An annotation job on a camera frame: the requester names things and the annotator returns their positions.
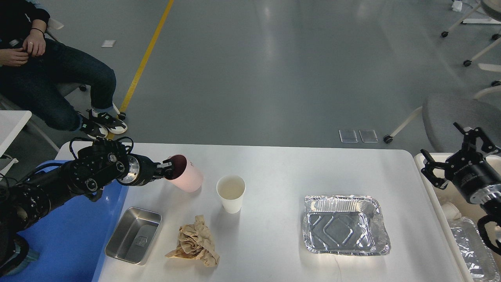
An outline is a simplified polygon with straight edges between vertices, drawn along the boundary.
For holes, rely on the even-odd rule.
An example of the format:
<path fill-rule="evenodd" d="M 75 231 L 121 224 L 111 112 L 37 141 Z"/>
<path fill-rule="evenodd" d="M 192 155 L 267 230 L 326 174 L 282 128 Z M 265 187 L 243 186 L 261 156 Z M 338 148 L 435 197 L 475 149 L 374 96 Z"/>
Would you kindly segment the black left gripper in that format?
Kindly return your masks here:
<path fill-rule="evenodd" d="M 128 155 L 129 171 L 117 182 L 124 186 L 144 186 L 158 179 L 173 180 L 174 164 L 172 159 L 165 159 L 162 163 L 155 163 L 143 155 Z"/>

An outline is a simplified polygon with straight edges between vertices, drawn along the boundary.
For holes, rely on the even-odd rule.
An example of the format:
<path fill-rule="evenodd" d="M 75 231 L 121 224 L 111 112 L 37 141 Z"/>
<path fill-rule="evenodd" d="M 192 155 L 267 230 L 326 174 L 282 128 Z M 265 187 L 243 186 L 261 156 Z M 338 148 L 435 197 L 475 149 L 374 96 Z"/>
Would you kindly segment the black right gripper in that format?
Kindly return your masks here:
<path fill-rule="evenodd" d="M 444 162 L 437 162 L 424 149 L 420 152 L 424 156 L 422 175 L 438 189 L 445 190 L 451 181 L 470 204 L 486 204 L 490 201 L 500 201 L 500 175 L 487 162 L 485 156 L 499 155 L 500 147 L 495 145 L 481 127 L 462 127 L 453 123 L 463 135 L 461 148 L 448 157 Z M 481 150 L 477 150 L 476 141 L 481 139 Z M 444 171 L 445 178 L 438 178 L 434 170 Z"/>

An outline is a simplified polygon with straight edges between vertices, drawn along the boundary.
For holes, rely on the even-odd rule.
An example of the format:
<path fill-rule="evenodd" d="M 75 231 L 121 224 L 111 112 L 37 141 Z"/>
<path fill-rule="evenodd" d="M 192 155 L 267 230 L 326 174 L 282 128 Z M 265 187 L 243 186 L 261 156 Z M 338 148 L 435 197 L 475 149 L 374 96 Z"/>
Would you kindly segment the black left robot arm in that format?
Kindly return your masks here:
<path fill-rule="evenodd" d="M 11 273 L 27 258 L 30 245 L 18 232 L 77 196 L 96 202 L 103 189 L 116 180 L 124 186 L 143 186 L 172 179 L 178 168 L 173 157 L 161 163 L 133 154 L 123 139 L 98 137 L 74 152 L 65 163 L 48 163 L 33 169 L 18 183 L 1 187 L 1 276 Z"/>

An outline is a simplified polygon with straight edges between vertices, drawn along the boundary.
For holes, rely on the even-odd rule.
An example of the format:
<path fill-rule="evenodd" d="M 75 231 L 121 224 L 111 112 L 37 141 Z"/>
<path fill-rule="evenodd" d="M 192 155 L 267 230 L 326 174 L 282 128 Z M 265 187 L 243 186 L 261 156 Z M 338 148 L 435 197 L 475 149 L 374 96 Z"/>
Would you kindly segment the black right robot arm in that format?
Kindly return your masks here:
<path fill-rule="evenodd" d="M 424 167 L 422 175 L 436 188 L 445 190 L 452 183 L 469 204 L 479 205 L 485 216 L 478 220 L 479 235 L 494 253 L 500 254 L 500 235 L 492 241 L 486 225 L 501 224 L 501 179 L 500 174 L 487 162 L 487 156 L 500 153 L 481 127 L 453 125 L 462 134 L 461 148 L 444 162 L 437 162 L 431 154 L 422 149 Z"/>

